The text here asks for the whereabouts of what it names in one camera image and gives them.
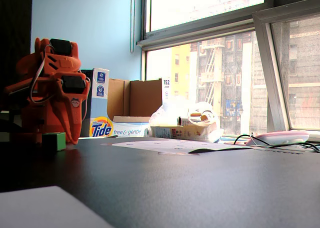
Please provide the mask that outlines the orange gripper black servo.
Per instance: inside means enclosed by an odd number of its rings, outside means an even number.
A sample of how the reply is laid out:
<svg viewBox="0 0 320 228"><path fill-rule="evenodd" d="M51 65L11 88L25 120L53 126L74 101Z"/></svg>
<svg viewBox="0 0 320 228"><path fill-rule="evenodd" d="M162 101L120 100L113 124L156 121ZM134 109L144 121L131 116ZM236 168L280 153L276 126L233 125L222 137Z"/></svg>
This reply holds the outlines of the orange gripper black servo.
<svg viewBox="0 0 320 228"><path fill-rule="evenodd" d="M78 143L82 127L81 101L88 97L90 85L84 73L57 72L53 76L54 114L66 134L66 141Z"/></svg>

